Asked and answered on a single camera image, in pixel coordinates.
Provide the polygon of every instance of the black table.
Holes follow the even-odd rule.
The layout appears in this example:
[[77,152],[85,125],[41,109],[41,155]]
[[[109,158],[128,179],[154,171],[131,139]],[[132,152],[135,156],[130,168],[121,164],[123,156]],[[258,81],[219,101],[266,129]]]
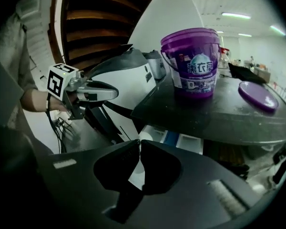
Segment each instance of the black table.
[[244,100],[238,93],[241,81],[219,78],[214,95],[188,100],[174,95],[170,76],[133,110],[132,117],[145,124],[198,138],[236,145],[269,145],[286,142],[286,104],[278,100],[274,113],[267,113]]

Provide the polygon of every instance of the purple bucket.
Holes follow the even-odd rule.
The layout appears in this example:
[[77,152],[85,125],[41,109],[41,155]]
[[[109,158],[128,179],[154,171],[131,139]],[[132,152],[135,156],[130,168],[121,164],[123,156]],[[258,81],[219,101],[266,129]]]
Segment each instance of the purple bucket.
[[216,31],[206,28],[177,31],[161,40],[161,52],[170,60],[167,63],[177,95],[206,98],[213,94],[219,43]]

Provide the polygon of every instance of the ceiling light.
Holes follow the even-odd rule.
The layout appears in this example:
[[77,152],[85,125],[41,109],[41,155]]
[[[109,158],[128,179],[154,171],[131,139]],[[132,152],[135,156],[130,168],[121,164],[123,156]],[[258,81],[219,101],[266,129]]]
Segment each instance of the ceiling light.
[[250,16],[243,15],[243,14],[237,14],[237,13],[222,13],[223,16],[230,16],[230,17],[236,17],[236,18],[242,18],[242,19],[251,19]]
[[242,34],[242,33],[239,33],[238,35],[240,35],[240,36],[252,37],[251,35],[248,35],[248,34]]
[[286,33],[282,32],[281,30],[279,30],[277,27],[275,26],[270,26],[273,30],[277,31],[278,33],[282,34],[283,36],[286,36]]

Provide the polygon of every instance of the gray sleeve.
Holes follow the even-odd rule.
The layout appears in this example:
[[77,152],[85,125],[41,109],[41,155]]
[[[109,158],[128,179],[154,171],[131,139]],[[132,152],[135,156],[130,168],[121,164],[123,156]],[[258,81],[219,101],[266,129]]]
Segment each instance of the gray sleeve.
[[18,84],[26,92],[29,89],[37,89],[30,71],[30,56],[26,44],[23,44],[22,54],[19,62],[19,77]]

